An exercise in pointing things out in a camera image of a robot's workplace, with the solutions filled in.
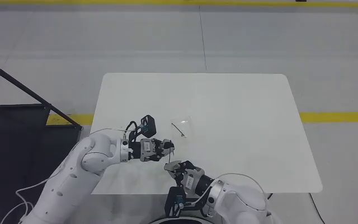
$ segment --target cable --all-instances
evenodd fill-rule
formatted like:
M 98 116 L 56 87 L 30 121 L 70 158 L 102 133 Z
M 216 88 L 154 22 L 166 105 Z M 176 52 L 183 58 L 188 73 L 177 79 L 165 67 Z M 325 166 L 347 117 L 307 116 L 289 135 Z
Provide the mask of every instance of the cable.
M 125 131 L 124 131 L 124 134 L 123 134 L 123 138 L 126 138 L 126 134 L 127 134 L 128 128 L 129 128 L 132 124 L 134 124 L 134 127 L 135 127 L 135 129 L 134 129 L 134 141 L 136 141 L 136 137 L 137 137 L 137 134 L 138 134 L 138 125 L 137 125 L 136 122 L 133 121 L 133 120 L 132 120 L 131 122 L 129 122 L 128 126 L 126 127 L 126 129 L 125 129 Z
M 208 215 L 204 213 L 204 211 L 202 210 L 202 208 L 200 209 L 200 213 L 201 213 L 201 215 L 202 215 L 204 218 L 207 218 L 207 217 L 208 217 Z
M 5 221 L 5 219 L 7 218 L 7 216 L 11 213 L 11 212 L 13 212 L 17 207 L 19 207 L 19 206 L 21 206 L 21 205 L 23 205 L 23 204 L 30 204 L 30 206 L 31 206 L 31 208 L 33 209 L 34 208 L 34 205 L 31 203 L 31 202 L 22 202 L 22 203 L 20 203 L 20 204 L 18 204 L 17 206 L 15 206 L 15 207 L 13 207 L 4 217 L 3 217 L 3 219 L 2 219 L 2 221 L 1 221 L 1 223 L 0 224 L 3 224 L 4 223 L 4 221 Z
M 215 178 L 215 180 L 213 182 L 211 182 L 211 184 L 208 186 L 208 188 L 204 191 L 204 193 L 194 202 L 191 202 L 190 205 L 195 205 L 197 202 L 199 202 L 204 196 L 205 194 L 208 192 L 209 189 L 211 189 L 211 187 L 213 187 L 215 185 L 216 182 L 219 181 L 219 178 L 222 177 L 222 176 L 226 176 L 226 175 L 239 175 L 239 176 L 244 176 L 246 178 L 249 178 L 251 180 L 253 180 L 257 185 L 258 187 L 261 189 L 262 191 L 262 194 L 263 194 L 263 199 L 265 201 L 265 210 L 267 211 L 267 198 L 265 196 L 265 191 L 263 190 L 262 186 L 252 177 L 246 175 L 246 174 L 240 174 L 240 173 L 236 173 L 236 172 L 228 172 L 226 174 L 221 174 L 220 176 L 218 176 L 217 178 Z
M 19 190 L 15 191 L 15 194 L 23 201 L 23 203 L 21 203 L 21 204 L 25 204 L 25 214 L 22 216 L 21 219 L 23 219 L 24 217 L 26 217 L 26 216 L 28 215 L 27 213 L 28 213 L 28 211 L 29 211 L 29 207 L 27 206 L 27 204 L 28 204 L 28 203 L 31 204 L 31 203 L 30 203 L 30 202 L 27 202 L 27 201 L 23 198 L 23 196 L 21 196 L 21 194 L 20 194 L 19 192 L 21 192 L 21 191 L 23 191 L 23 190 L 28 190 L 28 189 L 34 188 L 34 187 L 36 187 L 36 186 L 39 186 L 39 185 L 41 185 L 41 184 L 47 182 L 47 181 L 50 180 L 51 178 L 54 178 L 55 176 L 57 176 L 57 175 L 65 168 L 65 165 L 66 165 L 66 163 L 67 163 L 67 160 L 68 160 L 68 158 L 70 158 L 70 154 L 73 152 L 74 148 L 75 148 L 82 140 L 84 140 L 85 138 L 89 137 L 91 134 L 100 132 L 100 131 L 102 131 L 102 130 L 117 130 L 117 131 L 124 132 L 124 131 L 128 131 L 128 128 L 129 128 L 129 127 L 127 127 L 125 130 L 122 130 L 122 129 L 114 129 L 114 128 L 103 128 L 103 129 L 100 129 L 100 130 L 97 130 L 97 131 L 94 131 L 94 132 L 90 133 L 89 135 L 85 136 L 85 137 L 82 138 L 80 141 L 78 141 L 78 142 L 72 147 L 72 149 L 71 149 L 71 150 L 69 151 L 69 153 L 68 153 L 68 156 L 64 159 L 63 164 L 60 164 L 60 165 L 59 165 L 59 167 L 58 167 L 58 168 L 59 168 L 59 171 L 58 171 L 55 175 L 50 176 L 49 178 L 47 178 L 47 179 L 45 179 L 45 180 L 39 182 L 38 184 L 35 184 L 35 185 L 32 185 L 32 186 L 28 186 L 27 188 L 22 188 L 22 189 L 19 189 Z M 12 209 L 8 212 L 8 214 L 6 214 L 6 216 L 8 216 L 15 208 L 17 208 L 17 207 L 12 208 Z
M 316 204 L 315 204 L 315 202 L 314 202 L 314 200 L 313 200 L 313 198 L 312 198 L 311 193 L 308 193 L 308 194 L 309 194 L 309 197 L 311 198 L 312 204 L 313 204 L 313 206 L 314 206 L 315 211 L 317 212 L 317 215 L 318 215 L 319 218 L 321 219 L 322 223 L 323 223 L 323 224 L 326 224 L 326 223 L 324 222 L 324 220 L 323 220 L 321 214 L 319 214 L 319 211 L 318 211 L 317 206 L 316 206 Z

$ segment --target yellow line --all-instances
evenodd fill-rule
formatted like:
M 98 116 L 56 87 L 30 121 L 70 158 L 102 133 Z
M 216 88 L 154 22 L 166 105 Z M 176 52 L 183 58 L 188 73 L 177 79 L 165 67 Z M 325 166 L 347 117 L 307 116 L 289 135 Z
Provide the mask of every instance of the yellow line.
M 69 115 L 75 122 L 80 125 L 92 125 L 93 114 L 72 114 Z M 342 113 L 300 113 L 302 123 L 343 123 L 358 122 L 358 112 L 342 112 Z M 70 122 L 63 119 L 60 115 L 51 114 L 47 121 L 47 125 L 65 125 Z
M 0 4 L 153 4 L 188 6 L 358 7 L 358 2 L 266 2 L 238 0 L 0 0 Z
M 92 125 L 93 122 L 93 114 L 70 114 L 68 115 L 75 122 L 80 125 Z M 71 124 L 70 122 L 63 119 L 60 115 L 50 114 L 47 119 L 47 125 L 65 125 Z
M 358 122 L 358 112 L 300 113 L 302 123 Z

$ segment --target metal rod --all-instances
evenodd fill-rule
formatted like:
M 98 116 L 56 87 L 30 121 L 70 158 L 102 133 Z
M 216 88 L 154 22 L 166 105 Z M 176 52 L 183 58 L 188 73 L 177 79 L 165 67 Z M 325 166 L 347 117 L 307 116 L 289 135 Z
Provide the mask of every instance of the metal rod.
M 53 110 L 55 113 L 66 119 L 68 122 L 72 123 L 76 126 L 76 128 L 82 129 L 82 126 L 79 125 L 77 122 L 72 120 L 69 116 L 62 113 L 59 109 L 52 106 L 49 102 L 47 102 L 45 99 L 43 99 L 41 96 L 34 93 L 31 89 L 27 88 L 24 84 L 16 80 L 14 77 L 10 76 L 8 73 L 6 73 L 4 70 L 0 69 L 0 76 L 2 76 L 4 79 L 18 87 L 20 90 L 24 91 L 25 93 L 29 94 L 33 98 L 35 98 L 38 102 L 44 104 L 45 106 L 49 107 L 51 110 Z

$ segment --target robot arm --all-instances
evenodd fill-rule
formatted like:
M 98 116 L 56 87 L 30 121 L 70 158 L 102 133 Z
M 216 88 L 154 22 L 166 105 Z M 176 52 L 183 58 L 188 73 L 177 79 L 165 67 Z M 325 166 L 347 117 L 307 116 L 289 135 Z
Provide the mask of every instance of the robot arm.
M 264 195 L 254 188 L 214 180 L 190 161 L 170 162 L 164 169 L 177 184 L 168 193 L 165 205 L 168 218 L 179 217 L 181 211 L 201 210 L 204 215 L 202 209 L 208 206 L 207 216 L 218 213 L 225 223 L 281 223 L 275 214 L 267 210 Z M 200 198 L 188 198 L 187 195 L 199 195 Z
M 147 138 L 136 142 L 140 134 Z M 92 193 L 107 167 L 136 158 L 143 162 L 159 161 L 174 151 L 173 143 L 167 139 L 148 139 L 154 134 L 154 119 L 147 115 L 129 134 L 129 139 L 125 134 L 123 138 L 112 139 L 101 133 L 82 139 L 50 176 L 36 206 L 23 217 L 22 223 L 63 223 Z M 116 148 L 114 155 L 111 145 Z

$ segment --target gray floor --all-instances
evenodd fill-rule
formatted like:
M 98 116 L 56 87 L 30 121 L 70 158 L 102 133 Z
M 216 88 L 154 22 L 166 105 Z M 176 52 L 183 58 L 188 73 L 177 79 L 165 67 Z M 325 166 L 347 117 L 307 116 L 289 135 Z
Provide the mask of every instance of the gray floor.
M 1 6 L 0 30 L 0 67 L 67 114 L 94 113 L 107 72 L 283 73 L 300 112 L 358 111 L 356 10 Z M 32 102 L 0 81 L 0 104 Z M 358 124 L 304 128 L 318 209 L 327 224 L 356 223 Z M 93 195 L 69 223 L 147 223 L 163 202 Z M 307 194 L 270 202 L 284 223 L 320 223 Z

